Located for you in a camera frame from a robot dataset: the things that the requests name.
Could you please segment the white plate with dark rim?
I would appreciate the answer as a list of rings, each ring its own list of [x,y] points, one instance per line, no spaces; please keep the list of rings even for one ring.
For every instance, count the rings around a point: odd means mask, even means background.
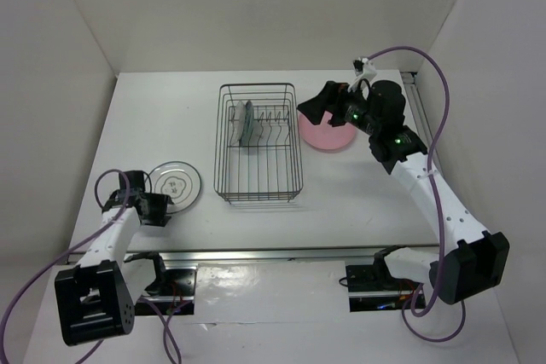
[[[150,173],[152,191],[171,198],[167,214],[174,215],[189,209],[200,197],[202,178],[191,164],[169,161],[156,166]]]

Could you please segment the pink plastic plate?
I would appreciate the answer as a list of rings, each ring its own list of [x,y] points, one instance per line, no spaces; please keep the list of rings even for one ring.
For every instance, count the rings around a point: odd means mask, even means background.
[[[332,127],[328,121],[332,114],[325,112],[321,123],[314,125],[303,114],[299,115],[299,133],[311,147],[323,151],[339,151],[348,147],[354,140],[357,130],[350,124]]]

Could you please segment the blue green patterned plate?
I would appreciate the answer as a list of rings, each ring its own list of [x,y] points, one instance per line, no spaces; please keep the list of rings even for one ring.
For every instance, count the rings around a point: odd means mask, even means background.
[[[253,103],[248,100],[245,103],[245,116],[243,121],[243,129],[240,139],[241,146],[247,146],[252,138],[254,128],[254,106]]]

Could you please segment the clear glass plate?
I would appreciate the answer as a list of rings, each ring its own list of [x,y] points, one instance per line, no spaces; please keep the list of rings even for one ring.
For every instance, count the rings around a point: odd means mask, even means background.
[[[239,145],[244,131],[246,120],[246,104],[239,101],[235,106],[234,115],[232,118],[232,136],[230,138],[231,145]]]

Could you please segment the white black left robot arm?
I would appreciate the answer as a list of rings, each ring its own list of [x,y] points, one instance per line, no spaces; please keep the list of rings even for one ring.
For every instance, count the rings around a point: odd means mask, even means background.
[[[119,177],[119,188],[101,205],[108,229],[91,241],[74,267],[55,277],[61,335],[68,346],[131,333],[139,297],[167,288],[169,275],[158,252],[127,254],[142,226],[164,227],[171,219],[171,197],[154,193],[147,179],[143,170]]]

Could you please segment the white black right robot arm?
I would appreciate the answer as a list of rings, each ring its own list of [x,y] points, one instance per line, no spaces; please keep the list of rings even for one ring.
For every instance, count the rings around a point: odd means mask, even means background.
[[[297,109],[313,125],[329,113],[330,126],[349,124],[368,135],[374,158],[437,231],[436,254],[407,246],[377,252],[374,283],[382,289],[400,280],[428,283],[435,298],[452,305],[500,284],[509,242],[504,234],[491,233],[458,199],[429,159],[426,145],[405,124],[405,106],[401,87],[390,80],[370,84],[366,92],[328,81]]]

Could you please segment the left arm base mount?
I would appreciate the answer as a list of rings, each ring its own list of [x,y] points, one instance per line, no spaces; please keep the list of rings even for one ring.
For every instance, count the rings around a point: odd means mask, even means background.
[[[151,315],[152,309],[137,301],[137,291],[164,315],[193,315],[197,268],[165,260],[155,251],[126,255],[121,272],[135,304],[137,315]]]

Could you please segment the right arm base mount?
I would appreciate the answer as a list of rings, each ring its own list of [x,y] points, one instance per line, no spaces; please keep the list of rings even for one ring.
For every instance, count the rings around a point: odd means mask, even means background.
[[[385,256],[399,249],[390,246],[376,252],[370,263],[346,266],[346,275],[338,283],[348,291],[351,312],[400,310],[413,297],[419,284],[395,279],[386,268]]]

